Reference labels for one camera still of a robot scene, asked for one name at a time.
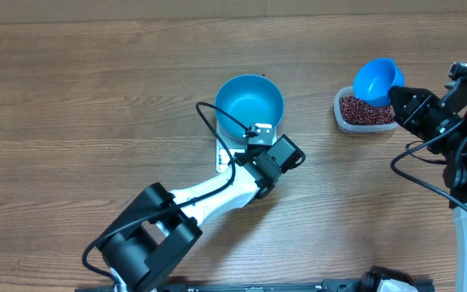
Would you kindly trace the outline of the blue plastic measuring scoop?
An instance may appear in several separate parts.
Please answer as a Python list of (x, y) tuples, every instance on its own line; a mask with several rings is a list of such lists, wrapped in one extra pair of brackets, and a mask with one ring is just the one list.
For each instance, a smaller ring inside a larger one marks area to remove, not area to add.
[(388, 90), (393, 86), (404, 86), (405, 77), (395, 60), (377, 58), (367, 63), (356, 75), (353, 92), (357, 99), (374, 107), (390, 105)]

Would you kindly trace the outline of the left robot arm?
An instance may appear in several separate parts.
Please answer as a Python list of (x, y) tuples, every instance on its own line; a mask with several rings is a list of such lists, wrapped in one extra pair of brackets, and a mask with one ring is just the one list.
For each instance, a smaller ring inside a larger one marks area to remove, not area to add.
[(263, 199), (279, 177), (305, 160), (286, 135), (236, 154), (228, 168), (194, 187), (146, 187), (97, 239), (118, 291), (152, 291), (170, 275), (209, 221)]

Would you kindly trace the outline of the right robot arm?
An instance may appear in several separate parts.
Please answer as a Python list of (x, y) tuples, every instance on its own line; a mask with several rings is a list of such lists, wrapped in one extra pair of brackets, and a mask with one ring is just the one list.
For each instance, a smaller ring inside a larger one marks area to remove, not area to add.
[(421, 139), (421, 147), (445, 160), (441, 190), (420, 178), (391, 168), (401, 177), (441, 195), (453, 211), (456, 230), (457, 291), (467, 291), (467, 85), (444, 98), (427, 89), (394, 86), (388, 92), (395, 121)]

